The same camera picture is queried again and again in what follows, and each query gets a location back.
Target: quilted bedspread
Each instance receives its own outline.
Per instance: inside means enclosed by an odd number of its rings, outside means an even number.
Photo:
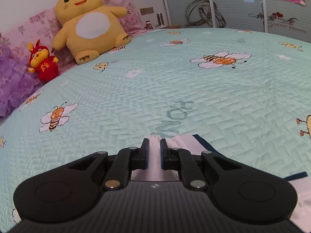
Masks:
[[[311,174],[311,44],[232,29],[159,30],[43,86],[0,126],[0,230],[25,179],[152,134],[199,134],[223,155]]]

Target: plush toy's ear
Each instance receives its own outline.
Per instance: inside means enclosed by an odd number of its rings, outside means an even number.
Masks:
[[[40,45],[40,40],[38,39],[38,41],[36,42],[36,47],[38,47]]]
[[[32,45],[32,43],[28,43],[28,49],[30,52],[34,50],[34,46]]]

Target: purple ruffled fabric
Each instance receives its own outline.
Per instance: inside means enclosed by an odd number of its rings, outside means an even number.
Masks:
[[[37,75],[27,69],[27,59],[19,61],[9,46],[0,47],[0,120],[42,87]]]

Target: red stuffed toy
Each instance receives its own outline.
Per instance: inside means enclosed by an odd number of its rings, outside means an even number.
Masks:
[[[58,58],[50,56],[49,49],[46,46],[40,46],[40,40],[36,42],[35,46],[28,43],[28,49],[31,52],[29,72],[39,73],[38,79],[43,83],[49,82],[59,75]]]

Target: gold switch plate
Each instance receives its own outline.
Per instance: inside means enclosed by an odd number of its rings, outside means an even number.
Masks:
[[[140,9],[140,13],[141,13],[142,15],[152,14],[152,13],[154,13],[153,7],[141,8],[141,9]]]

